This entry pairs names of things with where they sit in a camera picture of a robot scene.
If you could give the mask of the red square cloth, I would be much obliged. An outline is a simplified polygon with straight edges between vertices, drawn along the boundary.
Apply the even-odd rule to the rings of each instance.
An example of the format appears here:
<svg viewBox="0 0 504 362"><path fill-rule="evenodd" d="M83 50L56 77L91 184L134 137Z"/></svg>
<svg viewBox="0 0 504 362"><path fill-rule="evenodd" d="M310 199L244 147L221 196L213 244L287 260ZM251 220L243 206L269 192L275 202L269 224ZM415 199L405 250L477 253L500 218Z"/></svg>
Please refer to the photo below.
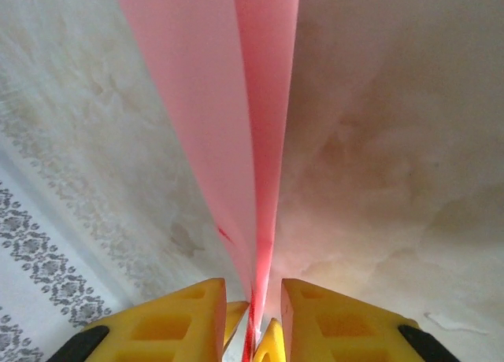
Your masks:
<svg viewBox="0 0 504 362"><path fill-rule="evenodd" d="M119 0L250 301L269 284L299 0Z"/></svg>

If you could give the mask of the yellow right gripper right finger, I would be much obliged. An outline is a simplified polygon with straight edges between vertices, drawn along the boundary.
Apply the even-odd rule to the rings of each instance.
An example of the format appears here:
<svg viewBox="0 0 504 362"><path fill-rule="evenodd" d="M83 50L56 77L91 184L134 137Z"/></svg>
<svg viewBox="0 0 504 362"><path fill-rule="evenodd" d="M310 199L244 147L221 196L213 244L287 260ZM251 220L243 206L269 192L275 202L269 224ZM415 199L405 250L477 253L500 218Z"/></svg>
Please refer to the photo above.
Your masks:
<svg viewBox="0 0 504 362"><path fill-rule="evenodd" d="M418 323L300 279L281 283L287 362L461 362Z"/></svg>

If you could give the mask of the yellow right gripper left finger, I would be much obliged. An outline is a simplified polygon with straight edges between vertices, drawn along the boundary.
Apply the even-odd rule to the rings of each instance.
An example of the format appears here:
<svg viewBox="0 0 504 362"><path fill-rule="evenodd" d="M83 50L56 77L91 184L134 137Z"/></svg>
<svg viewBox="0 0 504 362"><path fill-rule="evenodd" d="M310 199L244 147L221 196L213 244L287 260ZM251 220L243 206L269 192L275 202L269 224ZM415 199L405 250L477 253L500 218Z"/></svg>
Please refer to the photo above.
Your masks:
<svg viewBox="0 0 504 362"><path fill-rule="evenodd" d="M46 362L221 362L226 289L207 279L95 321Z"/></svg>

